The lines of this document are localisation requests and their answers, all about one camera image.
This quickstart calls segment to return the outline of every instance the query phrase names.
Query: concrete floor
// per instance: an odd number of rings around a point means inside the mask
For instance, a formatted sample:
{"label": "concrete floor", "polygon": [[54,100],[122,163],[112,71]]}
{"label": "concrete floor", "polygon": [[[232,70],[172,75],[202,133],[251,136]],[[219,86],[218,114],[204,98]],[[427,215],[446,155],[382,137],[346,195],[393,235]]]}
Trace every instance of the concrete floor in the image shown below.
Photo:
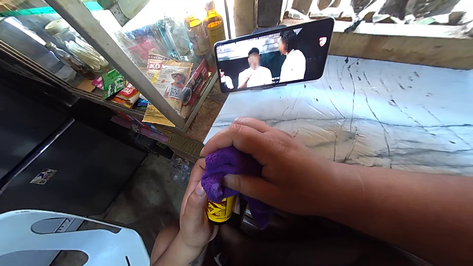
{"label": "concrete floor", "polygon": [[[108,210],[91,218],[135,229],[151,252],[159,231],[179,218],[186,186],[187,182],[173,180],[169,159],[150,154]],[[85,222],[79,230],[96,228],[102,227]],[[86,262],[84,253],[62,251],[51,266],[81,266]]]}

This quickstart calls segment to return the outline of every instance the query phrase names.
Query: snack packet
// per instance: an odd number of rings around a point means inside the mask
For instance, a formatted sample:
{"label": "snack packet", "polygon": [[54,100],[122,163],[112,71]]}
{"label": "snack packet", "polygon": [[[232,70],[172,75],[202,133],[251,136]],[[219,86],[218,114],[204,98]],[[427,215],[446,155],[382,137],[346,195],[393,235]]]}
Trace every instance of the snack packet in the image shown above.
{"label": "snack packet", "polygon": [[102,81],[102,76],[98,76],[91,82],[91,84],[99,89],[104,89],[104,82]]}
{"label": "snack packet", "polygon": [[167,58],[165,56],[162,56],[160,54],[154,53],[154,52],[149,52],[148,54],[148,64],[147,64],[147,72],[146,72],[146,77],[149,79],[149,81],[154,85],[156,83],[156,80],[159,77],[159,73],[161,72],[161,66],[164,61],[173,61],[170,58]]}
{"label": "snack packet", "polygon": [[192,63],[165,61],[155,83],[155,88],[178,114],[182,106],[179,94],[189,79],[191,69]]}
{"label": "snack packet", "polygon": [[121,104],[126,108],[132,108],[133,104],[140,98],[140,93],[138,90],[128,82],[126,87],[112,99],[112,102]]}
{"label": "snack packet", "polygon": [[136,109],[138,110],[146,110],[148,108],[148,99],[146,99],[142,94],[140,94],[140,98],[136,102]]}
{"label": "snack packet", "polygon": [[142,121],[175,127],[175,125],[169,121],[169,119],[167,119],[156,107],[154,107],[152,103],[148,103],[148,108],[146,108],[146,112]]}
{"label": "snack packet", "polygon": [[184,89],[179,95],[179,99],[182,101],[183,106],[181,107],[181,116],[186,118],[190,115],[193,105],[199,97],[202,88],[209,80],[211,72],[209,72],[210,66],[206,59],[202,60],[197,69],[192,74],[189,82],[187,82]]}
{"label": "snack packet", "polygon": [[103,74],[102,80],[104,82],[104,95],[102,99],[107,99],[125,87],[125,77],[116,69]]}

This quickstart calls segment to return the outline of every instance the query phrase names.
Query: hand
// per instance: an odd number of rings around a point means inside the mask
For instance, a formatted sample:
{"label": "hand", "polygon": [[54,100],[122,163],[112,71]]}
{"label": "hand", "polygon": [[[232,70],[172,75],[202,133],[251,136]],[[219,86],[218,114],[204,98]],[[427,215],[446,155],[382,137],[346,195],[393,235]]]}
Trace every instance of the hand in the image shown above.
{"label": "hand", "polygon": [[197,160],[181,204],[178,236],[192,248],[202,248],[218,231],[218,227],[210,224],[207,218],[207,195],[201,185],[204,169],[205,159]]}
{"label": "hand", "polygon": [[227,187],[290,213],[330,211],[331,191],[337,186],[335,163],[318,158],[288,133],[253,118],[235,119],[207,142],[201,155],[232,145],[251,154],[263,170],[262,177],[227,175]]}

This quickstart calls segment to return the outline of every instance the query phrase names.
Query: phone screen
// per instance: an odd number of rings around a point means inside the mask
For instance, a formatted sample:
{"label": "phone screen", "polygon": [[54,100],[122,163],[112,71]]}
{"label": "phone screen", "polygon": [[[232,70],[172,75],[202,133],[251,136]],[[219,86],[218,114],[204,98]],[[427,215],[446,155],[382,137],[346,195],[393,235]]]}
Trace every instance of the phone screen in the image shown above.
{"label": "phone screen", "polygon": [[317,80],[324,72],[332,18],[246,35],[214,46],[222,92]]}

